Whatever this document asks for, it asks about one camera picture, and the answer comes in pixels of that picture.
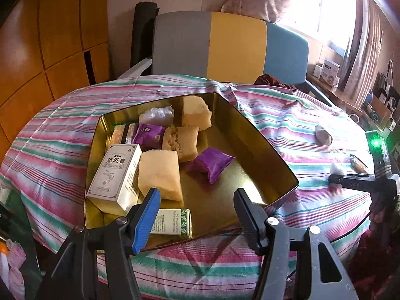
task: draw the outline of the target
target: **window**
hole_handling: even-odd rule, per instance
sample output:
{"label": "window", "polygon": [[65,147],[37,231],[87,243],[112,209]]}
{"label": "window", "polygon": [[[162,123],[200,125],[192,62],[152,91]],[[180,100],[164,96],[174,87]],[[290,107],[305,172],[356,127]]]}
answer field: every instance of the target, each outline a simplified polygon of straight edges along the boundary
{"label": "window", "polygon": [[355,26],[355,0],[292,0],[278,24],[316,38],[344,55]]}

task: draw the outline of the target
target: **purple wrapper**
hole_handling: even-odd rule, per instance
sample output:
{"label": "purple wrapper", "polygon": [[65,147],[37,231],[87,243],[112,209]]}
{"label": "purple wrapper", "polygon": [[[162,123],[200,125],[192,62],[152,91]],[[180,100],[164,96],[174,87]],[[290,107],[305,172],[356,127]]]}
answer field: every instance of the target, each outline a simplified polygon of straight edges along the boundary
{"label": "purple wrapper", "polygon": [[164,132],[163,126],[141,123],[137,128],[133,143],[139,144],[143,150],[161,149]]}
{"label": "purple wrapper", "polygon": [[209,183],[214,184],[234,159],[214,147],[208,147],[190,163],[189,170],[207,173]]}

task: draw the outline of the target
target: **orange object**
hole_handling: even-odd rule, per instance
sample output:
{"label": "orange object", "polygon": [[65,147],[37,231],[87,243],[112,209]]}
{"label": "orange object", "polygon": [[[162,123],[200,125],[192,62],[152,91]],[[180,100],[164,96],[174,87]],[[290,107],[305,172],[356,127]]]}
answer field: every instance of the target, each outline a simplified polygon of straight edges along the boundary
{"label": "orange object", "polygon": [[7,245],[4,242],[0,241],[0,253],[4,253],[7,255],[9,252],[10,251],[9,251],[9,248],[7,247]]}

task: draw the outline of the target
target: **striped curtain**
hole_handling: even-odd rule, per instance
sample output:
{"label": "striped curtain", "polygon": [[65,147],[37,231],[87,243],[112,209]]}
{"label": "striped curtain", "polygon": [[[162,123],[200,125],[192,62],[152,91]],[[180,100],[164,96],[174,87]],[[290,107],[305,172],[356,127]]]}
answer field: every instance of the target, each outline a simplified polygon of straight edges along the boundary
{"label": "striped curtain", "polygon": [[362,0],[362,4],[359,49],[342,95],[346,102],[357,108],[361,108],[375,82],[382,42],[378,5],[374,0]]}

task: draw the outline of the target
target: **brown cloth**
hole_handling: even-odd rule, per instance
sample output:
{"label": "brown cloth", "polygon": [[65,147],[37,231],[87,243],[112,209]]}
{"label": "brown cloth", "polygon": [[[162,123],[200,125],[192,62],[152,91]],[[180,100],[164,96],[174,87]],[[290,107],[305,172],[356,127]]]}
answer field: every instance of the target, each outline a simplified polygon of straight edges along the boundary
{"label": "brown cloth", "polygon": [[274,86],[288,89],[297,89],[294,85],[287,85],[285,83],[280,82],[276,77],[270,74],[260,75],[254,82],[254,84],[262,85],[262,86]]}

